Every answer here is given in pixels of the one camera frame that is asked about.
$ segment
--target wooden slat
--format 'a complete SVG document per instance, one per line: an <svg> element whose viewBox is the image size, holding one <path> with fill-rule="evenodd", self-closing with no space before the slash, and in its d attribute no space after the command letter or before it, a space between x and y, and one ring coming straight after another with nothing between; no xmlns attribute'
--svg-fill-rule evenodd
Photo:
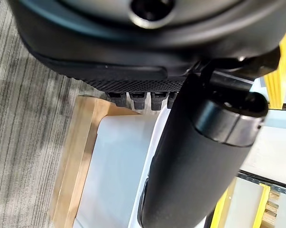
<svg viewBox="0 0 286 228"><path fill-rule="evenodd" d="M73 227L102 118L134 114L105 100L77 97L49 210L56 228Z"/></svg>

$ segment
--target black plastic part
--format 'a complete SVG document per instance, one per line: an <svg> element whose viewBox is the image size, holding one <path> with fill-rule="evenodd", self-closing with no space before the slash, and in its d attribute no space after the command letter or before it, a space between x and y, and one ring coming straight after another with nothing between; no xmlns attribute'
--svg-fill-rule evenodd
<svg viewBox="0 0 286 228"><path fill-rule="evenodd" d="M117 107L127 106L127 95L126 93L106 93L108 98L115 103Z"/></svg>
<svg viewBox="0 0 286 228"><path fill-rule="evenodd" d="M150 93L151 95L151 110L152 111L161 111L162 102L168 97L167 92L154 92Z"/></svg>
<svg viewBox="0 0 286 228"><path fill-rule="evenodd" d="M201 57L260 56L276 48L286 32L286 0L245 0L215 17L154 31L89 18L56 0L8 2L32 54L107 92L148 91L143 86L130 91L128 81L148 81L150 91L178 91L175 78L184 77ZM111 86L114 90L106 86L116 75L112 71L118 72L114 83L124 84ZM163 89L149 77L173 80Z"/></svg>
<svg viewBox="0 0 286 228"><path fill-rule="evenodd" d="M174 0L133 0L130 7L138 17L148 21L157 21L165 18L174 5Z"/></svg>
<svg viewBox="0 0 286 228"><path fill-rule="evenodd" d="M212 223L212 219L213 219L213 215L214 215L214 210L215 208L212 210L212 212L207 215L206 220L205 220L205 224L204 224L204 228L210 228L211 227L211 223Z"/></svg>
<svg viewBox="0 0 286 228"><path fill-rule="evenodd" d="M173 106L173 103L176 99L177 92L170 92L168 96L168 101L167 101L167 108L171 109Z"/></svg>
<svg viewBox="0 0 286 228"><path fill-rule="evenodd" d="M243 147L247 143L244 135L238 135L238 142L243 139L245 143L236 146L216 142L203 129L207 136L197 131L195 123L205 100L222 104L201 84L198 77L189 76L172 107L150 166L141 212L143 228L195 227L215 207L250 150L251 145ZM234 108L238 118L245 114L256 123L251 130L258 131L268 106L264 97L256 105L260 108L252 105L242 110L239 104L226 110Z"/></svg>
<svg viewBox="0 0 286 228"><path fill-rule="evenodd" d="M134 109L136 110L144 110L145 109L145 100L147 97L147 93L129 93L131 100L133 100Z"/></svg>

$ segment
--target wooden block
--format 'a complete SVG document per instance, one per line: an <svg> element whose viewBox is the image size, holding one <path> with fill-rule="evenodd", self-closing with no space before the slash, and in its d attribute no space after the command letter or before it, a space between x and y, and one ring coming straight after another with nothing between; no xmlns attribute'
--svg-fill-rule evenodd
<svg viewBox="0 0 286 228"><path fill-rule="evenodd" d="M269 224L274 227L276 222L276 216L264 212L262 222L265 222L266 224Z"/></svg>
<svg viewBox="0 0 286 228"><path fill-rule="evenodd" d="M75 101L49 214L56 228L72 228L103 117L138 114L94 97Z"/></svg>
<svg viewBox="0 0 286 228"><path fill-rule="evenodd" d="M274 213L277 213L278 208L279 208L279 205L277 205L273 202L270 202L270 201L267 202L266 207L265 207L266 210L269 210L269 211L274 212Z"/></svg>
<svg viewBox="0 0 286 228"><path fill-rule="evenodd" d="M280 193L278 193L276 191L273 191L273 190L270 191L269 199L271 199L271 200L279 200L279 198L280 198Z"/></svg>

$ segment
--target black cylindrical handle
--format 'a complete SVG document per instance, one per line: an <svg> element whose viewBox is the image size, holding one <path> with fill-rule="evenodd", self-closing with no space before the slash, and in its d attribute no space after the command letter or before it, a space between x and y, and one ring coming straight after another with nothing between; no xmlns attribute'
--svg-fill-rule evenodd
<svg viewBox="0 0 286 228"><path fill-rule="evenodd" d="M138 219L143 228L193 228L214 208L268 111L256 93L204 88L189 76L150 166Z"/></svg>

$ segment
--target yellow metal bar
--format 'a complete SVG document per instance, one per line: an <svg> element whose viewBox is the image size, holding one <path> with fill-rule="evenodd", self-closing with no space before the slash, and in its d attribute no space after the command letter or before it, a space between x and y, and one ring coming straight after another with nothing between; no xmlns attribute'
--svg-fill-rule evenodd
<svg viewBox="0 0 286 228"><path fill-rule="evenodd" d="M264 76L271 109L282 109L286 95L286 34L280 43L278 69Z"/></svg>
<svg viewBox="0 0 286 228"><path fill-rule="evenodd" d="M260 185L263 187L263 192L252 228L260 228L266 204L269 199L270 187L265 184Z"/></svg>
<svg viewBox="0 0 286 228"><path fill-rule="evenodd" d="M228 189L221 196L220 200L217 203L217 206L215 207L210 228L218 228L219 227L221 215L222 215L225 200L227 197L227 191L228 191Z"/></svg>
<svg viewBox="0 0 286 228"><path fill-rule="evenodd" d="M237 178L234 178L218 201L213 213L210 228L224 228L236 182Z"/></svg>

